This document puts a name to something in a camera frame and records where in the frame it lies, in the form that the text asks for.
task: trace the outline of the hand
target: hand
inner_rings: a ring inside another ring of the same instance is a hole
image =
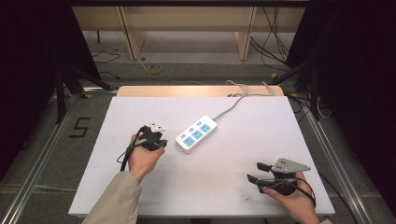
[[[128,159],[129,172],[134,175],[140,183],[145,175],[154,169],[155,164],[157,164],[158,159],[164,152],[164,147],[160,147],[155,151],[148,151],[142,146],[135,147]]]
[[[302,172],[297,172],[296,178],[305,180]],[[311,189],[304,181],[297,180],[297,186],[303,189],[308,194],[312,194]],[[296,219],[301,224],[319,223],[319,219],[317,214],[315,213],[315,207],[312,204],[312,201],[308,197],[306,197],[306,195],[302,194],[299,190],[294,191],[291,195],[288,196],[282,195],[274,189],[263,188],[262,190],[271,198],[280,202],[286,208],[286,210],[288,210],[290,216]]]

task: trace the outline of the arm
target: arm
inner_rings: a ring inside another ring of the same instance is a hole
[[[164,152],[163,147],[155,151],[135,147],[128,160],[129,172],[120,172],[113,178],[83,223],[136,223],[142,191],[139,184]]]
[[[296,173],[297,178],[305,180],[302,172]],[[304,181],[297,180],[297,186],[305,192],[312,194],[311,189]],[[302,194],[299,190],[294,191],[289,196],[284,196],[274,189],[262,189],[271,198],[279,201],[288,210],[290,216],[301,224],[318,224],[319,219],[315,212],[315,207],[311,200]]]

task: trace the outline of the forearm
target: forearm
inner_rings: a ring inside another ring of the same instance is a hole
[[[136,177],[129,172],[118,173],[83,223],[136,223],[141,191]]]

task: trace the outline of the white tabletop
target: white tabletop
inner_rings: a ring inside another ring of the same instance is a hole
[[[246,97],[216,120],[218,129],[192,153],[176,148],[175,138],[203,115],[214,118],[237,98],[114,97],[90,161],[69,210],[87,215],[120,170],[117,157],[131,135],[153,120],[166,128],[165,154],[142,182],[141,217],[279,217],[286,210],[260,194],[247,174],[257,162],[273,165],[286,158],[310,166],[304,172],[317,196],[320,216],[334,214],[287,97]]]

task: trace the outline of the power outlet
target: power outlet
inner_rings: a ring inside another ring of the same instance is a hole
[[[201,117],[176,137],[177,149],[190,153],[213,133],[217,127],[218,124],[210,117]]]

